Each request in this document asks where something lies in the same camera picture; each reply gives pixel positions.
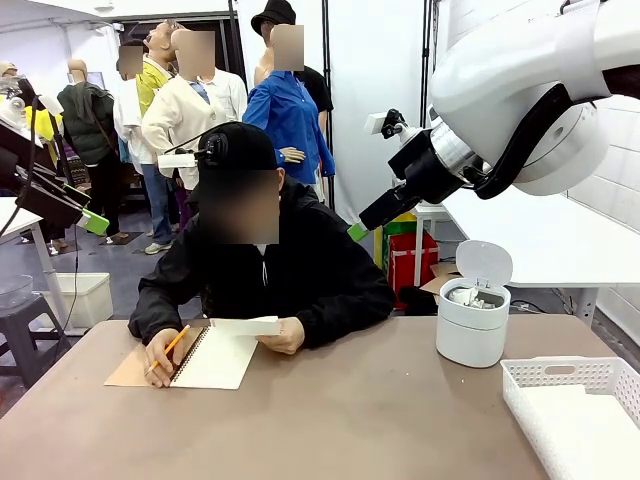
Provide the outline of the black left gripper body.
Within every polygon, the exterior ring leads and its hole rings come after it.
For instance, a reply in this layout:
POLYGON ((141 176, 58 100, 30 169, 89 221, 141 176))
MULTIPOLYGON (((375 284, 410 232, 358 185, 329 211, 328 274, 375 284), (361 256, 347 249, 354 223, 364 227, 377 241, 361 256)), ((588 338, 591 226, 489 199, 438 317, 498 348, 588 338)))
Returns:
MULTIPOLYGON (((24 136, 6 122, 1 122, 1 196, 18 196, 22 189, 17 179, 17 167, 29 168, 30 134, 24 136)), ((35 166, 55 171, 47 146, 35 146, 35 166)))

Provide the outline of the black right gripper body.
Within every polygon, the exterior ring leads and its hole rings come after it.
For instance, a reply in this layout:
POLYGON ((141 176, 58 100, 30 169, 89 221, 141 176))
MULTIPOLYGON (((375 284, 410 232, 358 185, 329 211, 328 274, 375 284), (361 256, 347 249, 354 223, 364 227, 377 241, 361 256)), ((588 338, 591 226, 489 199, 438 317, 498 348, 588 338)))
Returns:
POLYGON ((417 133, 389 160, 388 165, 397 179, 430 204, 440 204, 465 184, 437 156, 429 130, 417 133))

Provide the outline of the person's left hand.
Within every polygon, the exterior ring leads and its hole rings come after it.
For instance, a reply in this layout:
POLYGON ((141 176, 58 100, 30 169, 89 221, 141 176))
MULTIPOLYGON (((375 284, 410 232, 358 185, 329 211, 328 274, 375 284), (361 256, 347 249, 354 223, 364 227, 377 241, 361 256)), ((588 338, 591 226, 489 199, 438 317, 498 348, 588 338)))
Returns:
POLYGON ((279 332, 276 335, 261 335, 257 341, 274 352, 294 355, 305 340, 301 321, 297 317, 287 317, 279 318, 277 324, 279 332))

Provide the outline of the person's right hand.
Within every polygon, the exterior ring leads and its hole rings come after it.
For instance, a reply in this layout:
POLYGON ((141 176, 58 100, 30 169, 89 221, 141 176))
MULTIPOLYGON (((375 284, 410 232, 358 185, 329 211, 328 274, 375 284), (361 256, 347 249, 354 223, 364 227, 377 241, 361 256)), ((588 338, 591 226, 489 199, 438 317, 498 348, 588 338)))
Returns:
POLYGON ((144 378, 157 388, 168 387, 186 352, 185 336, 190 327, 181 331, 167 328, 158 332, 145 348, 144 378))

